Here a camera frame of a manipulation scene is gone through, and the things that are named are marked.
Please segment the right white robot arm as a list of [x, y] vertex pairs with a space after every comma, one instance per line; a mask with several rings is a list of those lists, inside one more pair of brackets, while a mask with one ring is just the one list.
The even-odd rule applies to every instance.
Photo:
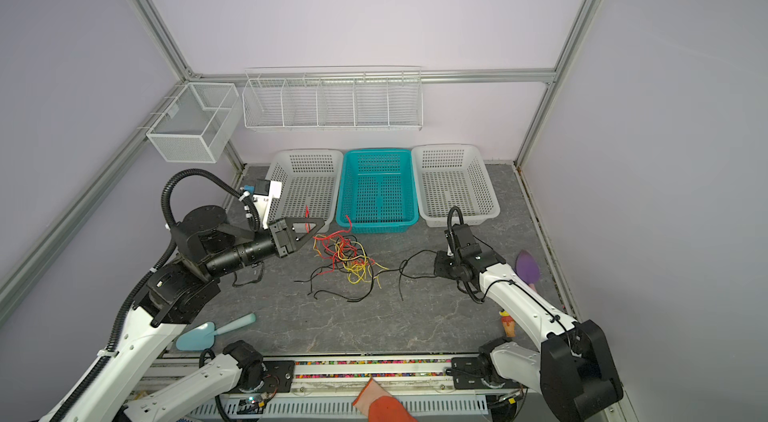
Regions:
[[598, 324], [549, 303], [497, 252], [483, 249], [469, 225], [451, 224], [445, 236], [448, 249], [435, 256], [435, 275], [455, 281], [477, 304], [498, 304], [537, 346], [498, 340], [482, 350], [488, 380], [512, 380], [540, 393], [559, 421], [585, 421], [624, 398]]

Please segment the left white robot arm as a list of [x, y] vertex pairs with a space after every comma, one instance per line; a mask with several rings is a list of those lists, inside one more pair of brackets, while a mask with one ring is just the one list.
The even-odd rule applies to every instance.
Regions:
[[[248, 228], [231, 225], [226, 210], [217, 205], [198, 207], [176, 219], [173, 190], [192, 176], [208, 179], [242, 203]], [[143, 413], [129, 411], [127, 396], [168, 344], [219, 294], [221, 278], [267, 258], [297, 252], [325, 224], [316, 217], [264, 224], [249, 192], [200, 168], [182, 170], [168, 180], [161, 192], [161, 209], [171, 236], [166, 250], [121, 304], [106, 346], [44, 420], [138, 419]]]

